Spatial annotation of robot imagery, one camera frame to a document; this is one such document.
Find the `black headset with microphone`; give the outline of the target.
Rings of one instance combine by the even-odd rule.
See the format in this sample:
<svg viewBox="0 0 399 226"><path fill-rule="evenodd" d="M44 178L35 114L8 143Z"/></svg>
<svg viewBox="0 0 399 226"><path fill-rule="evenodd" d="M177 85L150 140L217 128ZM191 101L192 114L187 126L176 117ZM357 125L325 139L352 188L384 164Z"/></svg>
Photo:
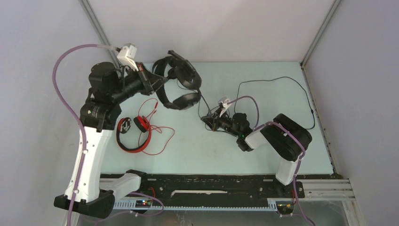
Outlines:
<svg viewBox="0 0 399 226"><path fill-rule="evenodd" d="M171 69L174 69L175 74L177 76L177 80L185 87L185 89L187 90L194 90L197 91L194 94L194 99L195 99L195 103L199 102L200 99L202 98L208 108L208 113L211 112L206 100L204 99L204 97L202 96L202 94L200 93L200 87L202 84L202 79L199 76L198 72L196 71L196 69L192 66L192 64L185 58L183 58L182 56L180 56L179 54L177 54L175 51L173 50L169 50L168 54L170 56L165 57L163 59L159 59L157 60L153 66L152 66L152 72L158 75L164 75L164 71L166 69L166 65L169 65L171 67ZM275 78L272 80L249 80L249 81L243 81L238 85L238 89L237 89L237 99L235 101L233 101L233 103L237 102L239 99L239 89L241 87L242 84L245 83L250 83L250 82L261 82L261 81L266 81L266 82L272 82L272 81L276 81L279 79L290 79L293 80L295 83L297 83L300 88L305 92L307 101L308 101L308 105L311 111L311 115L313 117L313 126L310 128L307 128L306 130L311 130L313 128L315 128L316 125L316 119L315 119L315 115L314 115L314 110L311 107L311 102L308 96L307 91L305 90L305 88L295 79L287 77L287 76L283 76L283 77L279 77L279 78ZM178 103L172 103L167 99L166 94L164 93L164 90L162 91L161 88L157 91L157 96L159 98L159 100L162 101L162 103L165 105L166 108L170 108L170 109L177 109L177 110L182 110L184 107L179 107Z"/></svg>

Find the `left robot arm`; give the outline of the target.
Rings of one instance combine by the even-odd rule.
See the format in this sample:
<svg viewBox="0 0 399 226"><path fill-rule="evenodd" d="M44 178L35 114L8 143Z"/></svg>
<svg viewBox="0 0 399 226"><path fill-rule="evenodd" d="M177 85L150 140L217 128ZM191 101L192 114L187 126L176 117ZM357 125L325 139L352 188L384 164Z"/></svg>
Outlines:
<svg viewBox="0 0 399 226"><path fill-rule="evenodd" d="M147 194L148 182L134 172L126 172L109 186L100 187L105 149L113 131L120 132L116 122L121 113L120 101L103 103L88 97L78 117L61 93L58 96L80 128L80 144L71 180L65 193L54 200L55 207L68 211L66 224L71 225L74 212L105 219L116 200L132 192L137 196Z"/></svg>

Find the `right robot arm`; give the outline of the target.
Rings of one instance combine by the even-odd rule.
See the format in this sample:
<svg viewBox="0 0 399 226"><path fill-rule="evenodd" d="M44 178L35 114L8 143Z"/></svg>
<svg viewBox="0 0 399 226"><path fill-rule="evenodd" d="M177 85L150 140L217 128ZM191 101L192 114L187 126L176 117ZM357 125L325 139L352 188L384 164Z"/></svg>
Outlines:
<svg viewBox="0 0 399 226"><path fill-rule="evenodd" d="M238 147L244 152L253 151L264 144L270 144L279 154L278 171L275 174L274 192L285 197L292 192L292 182L296 177L300 161L312 141L311 134L286 115L280 113L272 121L252 129L245 113L228 114L213 113L201 117L211 131L222 129L237 138Z"/></svg>

